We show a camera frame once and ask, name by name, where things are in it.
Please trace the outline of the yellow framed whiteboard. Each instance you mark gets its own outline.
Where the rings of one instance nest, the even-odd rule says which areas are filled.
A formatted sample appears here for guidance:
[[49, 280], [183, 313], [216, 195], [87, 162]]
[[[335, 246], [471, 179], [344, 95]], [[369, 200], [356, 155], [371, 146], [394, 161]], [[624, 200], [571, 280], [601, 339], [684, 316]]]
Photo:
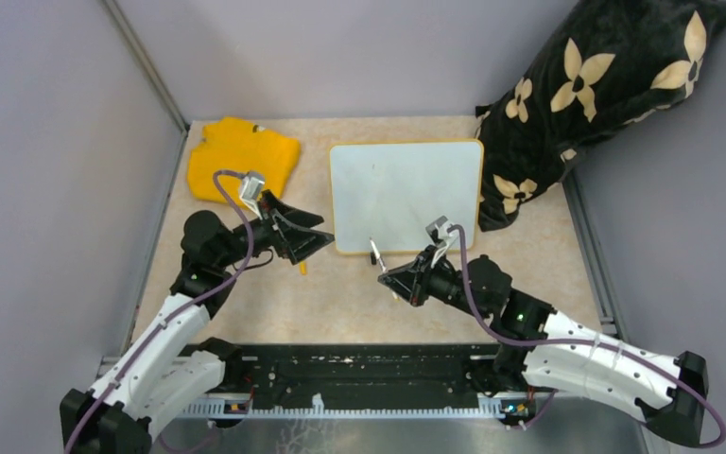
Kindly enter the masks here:
[[336, 249], [414, 253], [446, 217], [474, 243], [484, 148], [476, 139], [345, 143], [329, 149]]

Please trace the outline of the white whiteboard marker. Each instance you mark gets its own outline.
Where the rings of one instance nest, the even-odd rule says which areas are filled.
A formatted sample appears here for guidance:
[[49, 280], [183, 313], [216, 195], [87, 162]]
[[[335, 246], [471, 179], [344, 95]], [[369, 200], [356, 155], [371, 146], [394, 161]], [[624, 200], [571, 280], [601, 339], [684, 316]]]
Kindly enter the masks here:
[[388, 267], [382, 257], [382, 254], [379, 251], [379, 248], [377, 247], [377, 245], [372, 237], [369, 237], [369, 242], [370, 242], [370, 245], [372, 248], [372, 252], [374, 252], [377, 256], [377, 259], [378, 259], [377, 266], [380, 268], [380, 271], [382, 273], [386, 273], [388, 271]]

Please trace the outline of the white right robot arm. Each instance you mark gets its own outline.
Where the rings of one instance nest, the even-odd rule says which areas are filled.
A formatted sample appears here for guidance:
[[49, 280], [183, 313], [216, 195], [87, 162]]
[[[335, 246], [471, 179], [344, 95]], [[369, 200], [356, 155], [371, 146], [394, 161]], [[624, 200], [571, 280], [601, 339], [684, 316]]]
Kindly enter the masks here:
[[670, 443], [697, 448], [708, 394], [705, 358], [657, 354], [576, 322], [512, 285], [486, 254], [456, 269], [429, 246], [377, 281], [411, 306], [435, 299], [478, 319], [499, 343], [494, 376], [507, 390], [547, 388], [626, 413]]

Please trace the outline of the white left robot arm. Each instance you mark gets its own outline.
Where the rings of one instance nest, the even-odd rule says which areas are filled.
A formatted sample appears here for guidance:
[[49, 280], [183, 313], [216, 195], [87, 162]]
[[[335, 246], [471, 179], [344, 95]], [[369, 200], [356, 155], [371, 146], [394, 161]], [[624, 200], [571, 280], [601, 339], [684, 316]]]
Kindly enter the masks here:
[[148, 453], [164, 429], [201, 395], [238, 389], [246, 377], [239, 346], [210, 338], [182, 350], [226, 303], [252, 258], [263, 251], [299, 265], [332, 244], [322, 216], [281, 202], [270, 191], [257, 217], [230, 229], [200, 210], [183, 224], [181, 270], [143, 334], [88, 390], [60, 402], [66, 453]]

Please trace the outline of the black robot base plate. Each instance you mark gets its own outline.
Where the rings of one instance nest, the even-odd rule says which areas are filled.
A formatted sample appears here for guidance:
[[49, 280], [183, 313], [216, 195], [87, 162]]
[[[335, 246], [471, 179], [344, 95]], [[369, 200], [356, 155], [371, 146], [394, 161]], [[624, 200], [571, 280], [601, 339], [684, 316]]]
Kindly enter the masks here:
[[246, 344], [185, 346], [229, 359], [215, 390], [254, 410], [473, 410], [495, 400], [498, 415], [529, 416], [542, 391], [498, 371], [495, 343]]

